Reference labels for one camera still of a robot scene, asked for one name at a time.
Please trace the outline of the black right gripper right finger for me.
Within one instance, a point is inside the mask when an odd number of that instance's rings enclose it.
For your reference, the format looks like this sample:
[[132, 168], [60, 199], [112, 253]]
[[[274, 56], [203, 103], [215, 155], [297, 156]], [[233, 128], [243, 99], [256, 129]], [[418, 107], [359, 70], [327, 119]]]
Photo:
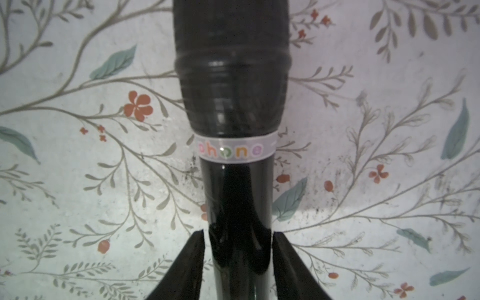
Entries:
[[272, 262], [278, 300], [331, 300], [282, 232], [273, 234]]

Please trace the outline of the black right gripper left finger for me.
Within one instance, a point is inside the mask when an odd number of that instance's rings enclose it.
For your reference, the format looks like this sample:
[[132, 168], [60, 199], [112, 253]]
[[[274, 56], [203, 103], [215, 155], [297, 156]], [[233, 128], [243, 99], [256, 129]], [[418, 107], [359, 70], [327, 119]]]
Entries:
[[199, 300], [204, 256], [204, 231], [195, 231], [146, 300]]

